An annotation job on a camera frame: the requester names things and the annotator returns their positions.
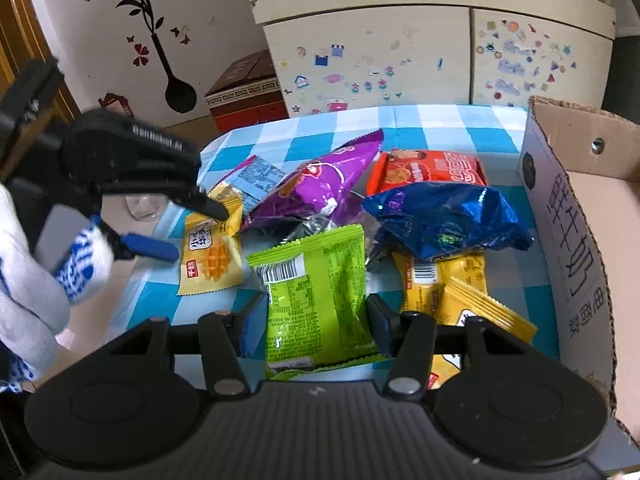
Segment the tablecloth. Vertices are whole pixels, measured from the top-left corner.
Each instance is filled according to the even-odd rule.
[[[517,173],[526,117],[527,113],[522,108],[405,105],[345,110],[258,124],[234,130],[210,143],[202,151],[198,182],[210,189],[250,155],[260,155],[289,173],[303,161],[382,128],[385,133],[383,150],[421,148],[477,154],[489,183],[500,189],[535,237],[535,220]],[[169,204],[154,236],[168,239],[182,250],[187,214],[183,208]],[[276,242],[256,231],[242,234],[241,240],[244,254],[262,250]],[[533,322],[538,327],[533,345],[557,358],[556,316],[540,244],[536,242],[527,252],[510,249],[486,251],[485,259],[489,293]],[[176,296],[179,275],[179,261],[166,264],[140,260],[111,321],[108,339],[151,316],[167,316],[172,324],[178,325],[196,322],[203,314],[215,310],[237,311],[258,289],[246,264],[246,279],[242,285],[207,294]],[[379,292],[389,305],[399,306],[402,285],[391,260],[383,262],[375,274],[367,276],[367,291]],[[249,382],[255,386],[264,377],[264,362],[245,358],[239,361]],[[391,364],[383,361],[318,372],[298,380],[373,378],[381,381]],[[175,371],[194,386],[204,387],[199,356],[177,356]]]

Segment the wooden door frame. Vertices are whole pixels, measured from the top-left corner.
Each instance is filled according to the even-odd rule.
[[[51,56],[31,0],[0,0],[0,79],[11,83],[30,59]],[[53,103],[57,115],[70,121],[80,113],[62,84]]]

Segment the gloved hand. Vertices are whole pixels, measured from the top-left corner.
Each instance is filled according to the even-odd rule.
[[[113,251],[92,226],[76,237],[60,270],[47,272],[30,255],[14,202],[0,185],[0,341],[14,354],[10,380],[0,383],[0,392],[20,392],[23,381],[49,370],[55,336],[69,322],[71,306],[107,283],[112,264]]]

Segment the yellow snack bag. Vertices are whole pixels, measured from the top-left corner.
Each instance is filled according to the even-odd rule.
[[[481,316],[524,342],[531,343],[537,327],[510,308],[457,278],[444,286],[440,305],[434,315],[443,325],[463,326],[467,317]],[[461,370],[461,356],[434,355],[431,365],[431,388],[439,388]]]
[[[221,182],[209,198],[225,205],[229,218],[218,222],[200,213],[184,221],[178,296],[213,292],[242,283],[242,249],[234,236],[242,225],[242,195]]]
[[[452,277],[486,293],[482,253],[436,262],[422,262],[410,254],[391,253],[391,256],[404,277],[404,301],[400,312],[415,310],[433,315],[440,303],[442,289]]]

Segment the black vase decal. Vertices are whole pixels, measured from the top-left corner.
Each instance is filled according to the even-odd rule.
[[[151,39],[154,42],[154,47],[156,48],[156,52],[160,58],[160,63],[162,64],[162,68],[164,68],[164,72],[168,79],[166,90],[164,91],[164,99],[169,105],[169,108],[181,114],[185,114],[193,110],[196,106],[196,102],[198,101],[196,91],[193,89],[193,86],[181,79],[178,79],[174,75],[156,32],[160,27],[162,27],[162,24],[164,23],[164,16],[161,16],[157,20],[155,19],[154,10],[150,0],[122,0],[116,5],[116,8],[121,6],[133,7],[133,9],[129,11],[129,15],[137,16],[138,14],[142,14],[142,17],[145,20],[146,28],[148,28],[149,33],[151,33]]]

